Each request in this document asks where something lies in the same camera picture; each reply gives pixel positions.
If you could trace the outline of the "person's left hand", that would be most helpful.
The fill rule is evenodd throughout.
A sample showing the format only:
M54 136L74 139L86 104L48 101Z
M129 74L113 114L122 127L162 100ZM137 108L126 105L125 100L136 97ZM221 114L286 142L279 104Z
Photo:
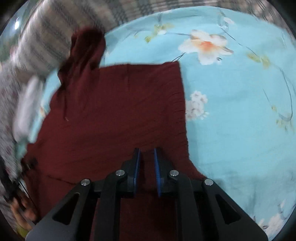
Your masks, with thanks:
M16 219L17 224L19 224L25 230L30 231L35 225L34 222L37 220L36 210L33 203L26 195L21 197L21 202L25 207L24 211L20 208L19 202L15 198L11 203L11 211Z

